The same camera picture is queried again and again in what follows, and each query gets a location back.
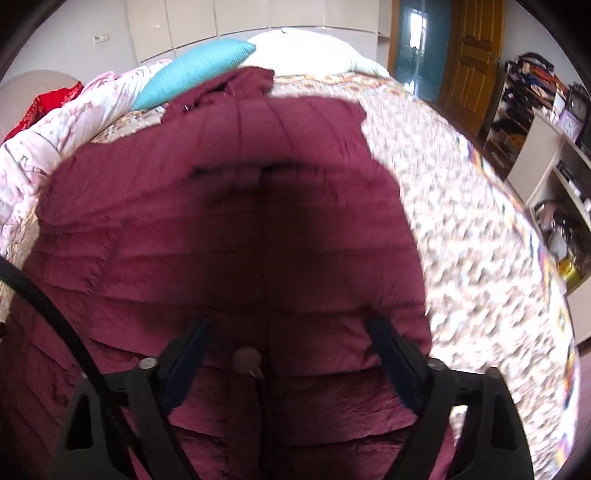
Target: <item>electrical outlet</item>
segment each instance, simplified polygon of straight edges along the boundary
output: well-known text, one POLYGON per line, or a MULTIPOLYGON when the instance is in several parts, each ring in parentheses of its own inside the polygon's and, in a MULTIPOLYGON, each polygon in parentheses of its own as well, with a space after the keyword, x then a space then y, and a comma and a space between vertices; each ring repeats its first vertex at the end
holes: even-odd
POLYGON ((96 45, 97 43, 103 43, 104 41, 110 40, 111 37, 108 33, 103 33, 102 35, 97 35, 92 37, 92 43, 96 45))

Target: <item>headboard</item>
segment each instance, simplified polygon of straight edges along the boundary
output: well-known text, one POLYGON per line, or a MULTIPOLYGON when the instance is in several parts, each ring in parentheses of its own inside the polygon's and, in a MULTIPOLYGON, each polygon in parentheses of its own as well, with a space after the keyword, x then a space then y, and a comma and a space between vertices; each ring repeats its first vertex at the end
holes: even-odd
POLYGON ((53 70, 32 70, 0 85, 0 142, 19 123, 37 95, 72 87, 75 78, 53 70))

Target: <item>jacket zipper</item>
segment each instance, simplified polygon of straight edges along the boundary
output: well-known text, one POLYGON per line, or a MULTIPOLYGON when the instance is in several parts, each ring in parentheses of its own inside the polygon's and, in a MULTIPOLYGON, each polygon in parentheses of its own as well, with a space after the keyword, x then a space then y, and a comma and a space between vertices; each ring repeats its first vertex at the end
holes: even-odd
POLYGON ((259 457, 259 465, 264 480, 274 480, 272 452, 273 432, 265 376, 262 374, 260 368, 256 371, 252 371, 251 375, 255 377, 256 394, 258 396, 259 408, 261 409, 261 454, 259 457))

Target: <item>window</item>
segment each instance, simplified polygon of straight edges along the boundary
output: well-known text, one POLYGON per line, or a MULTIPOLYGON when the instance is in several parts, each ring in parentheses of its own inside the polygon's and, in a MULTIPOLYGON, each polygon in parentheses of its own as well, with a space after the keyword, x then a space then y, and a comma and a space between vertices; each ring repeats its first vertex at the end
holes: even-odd
POLYGON ((427 19, 418 13, 410 14, 410 47, 420 51, 425 49, 427 19))

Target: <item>puffer jacket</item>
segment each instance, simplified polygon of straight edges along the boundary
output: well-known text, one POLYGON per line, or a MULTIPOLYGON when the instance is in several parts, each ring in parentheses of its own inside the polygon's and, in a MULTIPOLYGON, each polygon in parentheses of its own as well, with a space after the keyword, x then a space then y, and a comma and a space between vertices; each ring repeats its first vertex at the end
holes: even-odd
MULTIPOLYGON (((415 417, 365 322, 385 316, 430 350, 415 241, 397 182, 369 152, 363 109, 265 98, 271 79, 232 72, 178 98, 162 125, 81 148, 43 193, 24 272, 103 372, 157 356, 193 319, 213 323, 170 417, 204 480, 261 479, 262 454, 276 479, 378 480, 415 417), (244 347, 262 357, 265 398, 235 371, 244 347)), ((7 329, 2 435, 45 478, 80 369, 18 297, 7 329)), ((449 433, 433 479, 452 450, 449 433)))

